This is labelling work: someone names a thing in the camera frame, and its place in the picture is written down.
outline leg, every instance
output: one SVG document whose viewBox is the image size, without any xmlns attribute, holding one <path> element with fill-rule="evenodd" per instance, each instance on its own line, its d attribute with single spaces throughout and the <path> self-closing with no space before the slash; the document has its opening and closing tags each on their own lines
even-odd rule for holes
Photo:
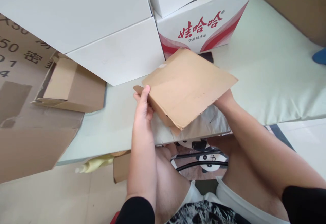
<svg viewBox="0 0 326 224">
<path fill-rule="evenodd" d="M 178 210 L 190 188 L 190 182 L 170 163 L 173 146 L 156 147 L 157 200 L 155 223 L 167 222 Z"/>
<path fill-rule="evenodd" d="M 229 156 L 229 165 L 223 182 L 232 191 L 264 212 L 289 221 L 283 203 L 253 170 L 234 135 L 212 137 L 208 139 L 208 143 Z"/>
</svg>

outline flattened cardboard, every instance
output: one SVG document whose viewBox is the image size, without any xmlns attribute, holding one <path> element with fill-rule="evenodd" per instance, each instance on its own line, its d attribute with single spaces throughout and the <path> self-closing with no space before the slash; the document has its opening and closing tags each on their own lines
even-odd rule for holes
<svg viewBox="0 0 326 224">
<path fill-rule="evenodd" d="M 237 81 L 194 52 L 180 48 L 142 83 L 151 87 L 150 105 L 177 134 Z"/>
<path fill-rule="evenodd" d="M 0 21 L 0 33 L 2 183 L 52 169 L 84 113 L 32 105 L 55 50 L 9 19 Z"/>
<path fill-rule="evenodd" d="M 326 0 L 265 0 L 312 42 L 326 47 Z"/>
<path fill-rule="evenodd" d="M 127 180 L 129 174 L 130 156 L 131 153 L 128 153 L 113 159 L 114 183 Z"/>
<path fill-rule="evenodd" d="M 53 60 L 33 104 L 85 113 L 103 108 L 104 80 L 61 53 Z"/>
</svg>

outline tiled floor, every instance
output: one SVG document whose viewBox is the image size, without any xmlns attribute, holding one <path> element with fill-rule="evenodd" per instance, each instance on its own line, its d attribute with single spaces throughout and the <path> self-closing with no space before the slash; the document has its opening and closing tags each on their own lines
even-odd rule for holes
<svg viewBox="0 0 326 224">
<path fill-rule="evenodd" d="M 326 179 L 326 119 L 279 124 L 294 149 Z M 108 224 L 121 208 L 126 182 L 114 184 L 113 167 L 75 174 L 58 166 L 0 184 L 1 224 Z"/>
</svg>

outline panda print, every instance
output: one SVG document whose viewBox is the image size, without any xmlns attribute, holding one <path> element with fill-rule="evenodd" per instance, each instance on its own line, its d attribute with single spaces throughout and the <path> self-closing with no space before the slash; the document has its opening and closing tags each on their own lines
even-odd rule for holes
<svg viewBox="0 0 326 224">
<path fill-rule="evenodd" d="M 209 154 L 209 151 L 213 150 L 213 148 L 207 143 L 207 139 L 195 138 L 191 140 L 179 141 L 176 142 L 176 146 L 183 146 L 189 149 L 194 149 L 200 152 L 207 152 L 207 155 L 196 156 L 198 161 L 222 161 L 226 162 L 227 158 L 223 153 L 220 154 Z M 219 165 L 200 165 L 202 167 L 202 172 L 207 173 L 211 171 L 217 171 L 219 168 L 225 168 L 225 166 Z"/>
<path fill-rule="evenodd" d="M 200 152 L 212 150 L 212 147 L 207 143 L 207 140 L 201 138 L 179 141 L 176 143 L 176 146 L 184 146 L 186 148 L 194 149 Z"/>
<path fill-rule="evenodd" d="M 197 156 L 196 159 L 198 161 L 221 161 L 226 162 L 227 158 L 224 157 L 222 154 L 208 154 L 208 155 L 202 155 Z M 202 172 L 207 173 L 208 171 L 217 171 L 221 166 L 219 165 L 200 165 L 202 167 Z"/>
</svg>

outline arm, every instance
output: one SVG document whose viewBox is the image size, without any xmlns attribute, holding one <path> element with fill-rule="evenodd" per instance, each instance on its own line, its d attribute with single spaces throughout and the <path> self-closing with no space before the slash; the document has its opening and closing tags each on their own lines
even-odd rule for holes
<svg viewBox="0 0 326 224">
<path fill-rule="evenodd" d="M 326 189 L 323 178 L 242 109 L 234 100 L 231 90 L 215 101 L 214 105 L 225 115 L 253 168 L 281 200 L 287 186 Z"/>
<path fill-rule="evenodd" d="M 150 87 L 141 94 L 134 94 L 137 100 L 135 120 L 132 130 L 130 168 L 127 182 L 127 199 L 143 197 L 156 207 L 156 156 L 150 121 L 153 109 L 147 104 Z"/>
</svg>

